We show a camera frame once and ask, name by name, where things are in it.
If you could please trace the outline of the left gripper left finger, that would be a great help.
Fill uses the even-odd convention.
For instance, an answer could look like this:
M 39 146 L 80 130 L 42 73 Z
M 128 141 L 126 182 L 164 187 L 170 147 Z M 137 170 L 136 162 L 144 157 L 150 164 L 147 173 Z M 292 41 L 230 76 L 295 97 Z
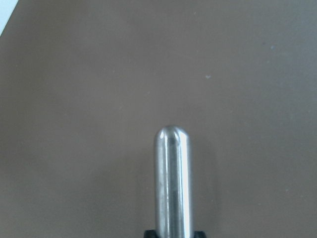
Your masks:
M 155 230 L 145 230 L 144 231 L 144 238 L 156 238 L 156 231 Z

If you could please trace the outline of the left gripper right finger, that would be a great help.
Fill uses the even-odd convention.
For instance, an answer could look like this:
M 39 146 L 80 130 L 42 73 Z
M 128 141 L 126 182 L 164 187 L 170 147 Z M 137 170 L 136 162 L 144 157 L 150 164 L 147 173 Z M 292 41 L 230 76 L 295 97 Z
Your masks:
M 194 231 L 194 238 L 207 238 L 204 231 Z

